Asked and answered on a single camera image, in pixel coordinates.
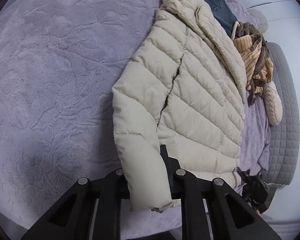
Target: blue jeans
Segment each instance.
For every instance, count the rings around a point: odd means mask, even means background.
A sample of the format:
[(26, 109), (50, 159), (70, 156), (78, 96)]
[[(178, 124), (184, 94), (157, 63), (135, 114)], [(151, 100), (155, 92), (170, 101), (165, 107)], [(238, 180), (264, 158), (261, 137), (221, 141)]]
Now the blue jeans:
[(228, 36), (231, 36), (233, 24), (237, 21), (232, 11), (226, 5), (225, 0), (204, 0), (207, 2), (216, 20), (225, 29)]

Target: cream puffer jacket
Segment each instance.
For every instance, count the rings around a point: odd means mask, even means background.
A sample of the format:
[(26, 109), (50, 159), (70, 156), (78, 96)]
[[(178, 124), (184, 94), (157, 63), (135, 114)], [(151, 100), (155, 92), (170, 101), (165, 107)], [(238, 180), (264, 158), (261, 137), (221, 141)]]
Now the cream puffer jacket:
[(146, 40), (113, 86), (114, 141), (131, 209), (175, 204), (160, 156), (236, 187), (247, 78), (233, 41), (203, 0), (163, 0)]

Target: silver screw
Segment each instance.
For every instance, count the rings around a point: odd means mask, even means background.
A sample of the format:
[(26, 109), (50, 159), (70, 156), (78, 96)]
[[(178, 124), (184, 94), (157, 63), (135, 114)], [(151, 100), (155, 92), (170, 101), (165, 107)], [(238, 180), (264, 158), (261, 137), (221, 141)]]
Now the silver screw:
[(218, 185), (218, 186), (222, 186), (223, 185), (223, 179), (220, 178), (216, 178), (214, 180), (214, 184)]
[(123, 175), (123, 170), (122, 169), (118, 169), (115, 173), (117, 175), (121, 176), (121, 175)]
[(88, 182), (88, 179), (87, 179), (87, 178), (81, 178), (81, 179), (78, 180), (78, 183), (79, 183), (80, 185), (87, 184), (87, 182)]
[(183, 176), (183, 175), (186, 174), (186, 171), (183, 170), (183, 169), (178, 169), (178, 170), (176, 171), (176, 174), (178, 174), (178, 175), (180, 175), (180, 176)]

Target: gray quilted pillow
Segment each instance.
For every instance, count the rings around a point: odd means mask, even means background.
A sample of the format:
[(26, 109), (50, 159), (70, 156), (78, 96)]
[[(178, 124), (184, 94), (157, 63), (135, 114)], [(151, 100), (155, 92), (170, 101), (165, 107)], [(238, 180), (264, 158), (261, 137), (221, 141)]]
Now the gray quilted pillow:
[(282, 101), (282, 121), (271, 127), (269, 170), (263, 171), (265, 182), (273, 186), (289, 185), (296, 170), (300, 120), (296, 91), (287, 60), (280, 46), (268, 42), (274, 63), (273, 81)]

